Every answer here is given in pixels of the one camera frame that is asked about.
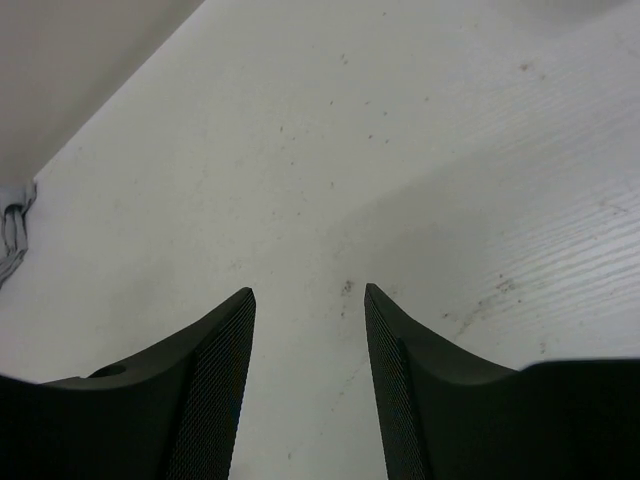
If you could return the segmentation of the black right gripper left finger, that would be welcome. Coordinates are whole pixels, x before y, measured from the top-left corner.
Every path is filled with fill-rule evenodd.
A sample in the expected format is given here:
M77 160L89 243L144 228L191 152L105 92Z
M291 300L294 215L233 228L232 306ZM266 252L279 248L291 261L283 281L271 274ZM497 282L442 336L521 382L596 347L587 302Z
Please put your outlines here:
M190 326L87 377L1 380L5 479L225 479L251 359L242 288Z

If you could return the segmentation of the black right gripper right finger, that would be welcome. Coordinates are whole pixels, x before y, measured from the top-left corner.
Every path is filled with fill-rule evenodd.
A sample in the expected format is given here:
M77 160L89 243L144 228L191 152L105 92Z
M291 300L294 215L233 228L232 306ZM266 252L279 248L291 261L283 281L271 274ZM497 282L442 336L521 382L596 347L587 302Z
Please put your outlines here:
M412 319L375 284L364 308L389 478L638 477L637 360L512 370Z

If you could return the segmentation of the folded grey tank top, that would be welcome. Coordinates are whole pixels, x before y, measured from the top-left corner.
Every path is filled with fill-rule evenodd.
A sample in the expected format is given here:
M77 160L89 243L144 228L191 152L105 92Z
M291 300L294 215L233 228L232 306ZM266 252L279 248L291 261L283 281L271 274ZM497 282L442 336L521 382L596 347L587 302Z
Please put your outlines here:
M28 251L26 215L37 198L34 180L1 187L1 285L22 264Z

